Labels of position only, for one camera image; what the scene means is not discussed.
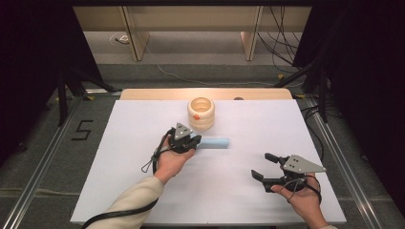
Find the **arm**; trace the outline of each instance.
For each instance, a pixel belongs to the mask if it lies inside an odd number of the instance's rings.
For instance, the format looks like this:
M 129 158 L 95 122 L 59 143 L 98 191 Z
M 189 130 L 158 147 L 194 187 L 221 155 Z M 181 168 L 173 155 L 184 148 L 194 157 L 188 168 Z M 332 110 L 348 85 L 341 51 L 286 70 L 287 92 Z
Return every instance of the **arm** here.
M 318 183 L 313 178 L 315 174 L 308 174 L 308 185 L 319 190 Z M 284 198 L 287 198 L 294 211 L 304 219 L 310 229 L 333 229 L 335 227 L 329 226 L 325 221 L 322 214 L 321 207 L 319 205 L 318 196 L 309 188 L 296 192 L 292 195 L 292 192 L 283 188 L 281 185 L 273 185 L 271 190 L 280 194 Z
M 168 145 L 168 138 L 165 139 L 163 146 Z M 184 154 L 177 154 L 173 151 L 164 152 L 160 155 L 158 170 L 152 177 L 146 177 L 121 194 L 117 200 L 107 209 L 108 212 L 125 211 L 138 209 L 155 201 L 161 196 L 166 184 L 170 178 L 181 171 L 184 163 L 195 153 L 191 149 Z M 124 229 L 140 228 L 143 222 L 149 217 L 151 210 L 132 215 L 129 217 L 120 217 L 113 219 L 104 219 L 91 224 L 91 229 Z

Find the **hand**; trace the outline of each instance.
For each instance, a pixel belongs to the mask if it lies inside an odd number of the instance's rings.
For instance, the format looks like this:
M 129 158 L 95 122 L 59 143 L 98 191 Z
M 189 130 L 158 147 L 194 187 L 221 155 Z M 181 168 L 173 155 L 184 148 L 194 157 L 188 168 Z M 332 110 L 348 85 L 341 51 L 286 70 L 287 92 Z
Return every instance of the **hand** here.
M 169 137 L 170 136 L 164 140 L 162 146 L 169 145 Z M 178 154 L 174 151 L 163 152 L 160 155 L 158 161 L 158 170 L 155 172 L 154 176 L 157 177 L 163 184 L 166 184 L 171 177 L 174 177 L 181 171 L 184 163 L 191 158 L 195 152 L 195 149 L 191 149 L 183 154 Z
M 308 185 L 319 190 L 319 184 L 313 178 L 315 174 L 308 173 L 307 175 L 312 176 L 307 179 Z M 294 211 L 304 219 L 309 228 L 314 229 L 328 226 L 328 223 L 322 215 L 321 207 L 319 206 L 319 198 L 311 189 L 306 187 L 293 194 L 281 185 L 273 185 L 271 190 L 288 199 Z

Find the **silver metal bracket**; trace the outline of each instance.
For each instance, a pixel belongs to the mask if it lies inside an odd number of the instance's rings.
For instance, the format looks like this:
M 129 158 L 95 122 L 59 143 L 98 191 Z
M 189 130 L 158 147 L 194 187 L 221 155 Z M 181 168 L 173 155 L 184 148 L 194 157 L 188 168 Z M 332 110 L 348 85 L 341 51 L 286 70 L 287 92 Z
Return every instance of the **silver metal bracket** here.
M 193 130 L 178 122 L 176 125 L 175 140 L 182 139 L 183 137 L 191 135 L 192 133 Z
M 327 171 L 325 167 L 319 166 L 297 155 L 290 156 L 283 169 L 297 174 L 323 173 Z

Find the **sleeve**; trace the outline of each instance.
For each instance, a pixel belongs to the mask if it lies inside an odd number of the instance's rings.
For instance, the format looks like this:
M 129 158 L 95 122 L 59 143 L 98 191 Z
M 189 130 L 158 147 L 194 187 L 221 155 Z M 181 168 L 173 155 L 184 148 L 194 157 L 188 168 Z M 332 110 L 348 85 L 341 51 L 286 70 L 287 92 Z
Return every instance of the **sleeve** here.
M 321 227 L 319 229 L 337 229 L 337 228 L 334 227 L 334 226 L 329 225 L 329 226 L 326 226 L 326 227 Z
M 137 209 L 155 201 L 163 193 L 164 185 L 156 177 L 146 177 L 122 193 L 105 213 Z M 140 228 L 151 210 L 128 217 L 103 219 L 92 223 L 89 229 Z

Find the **white tabletop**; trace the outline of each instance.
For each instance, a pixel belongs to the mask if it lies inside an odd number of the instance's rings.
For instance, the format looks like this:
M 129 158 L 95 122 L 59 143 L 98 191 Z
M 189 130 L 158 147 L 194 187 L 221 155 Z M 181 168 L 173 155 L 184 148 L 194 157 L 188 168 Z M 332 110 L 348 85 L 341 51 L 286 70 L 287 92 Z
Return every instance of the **white tabletop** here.
M 83 223 L 103 213 L 147 174 L 141 167 L 177 122 L 187 125 L 185 100 L 117 101 L 72 216 Z M 145 225 L 283 225 L 303 222 L 287 201 L 265 192 L 250 170 L 279 178 L 279 165 L 265 160 L 299 155 L 322 165 L 295 100 L 214 100 L 214 126 L 202 137 L 228 137 L 228 149 L 198 150 L 172 178 Z M 326 174 L 321 208 L 330 223 L 346 219 Z

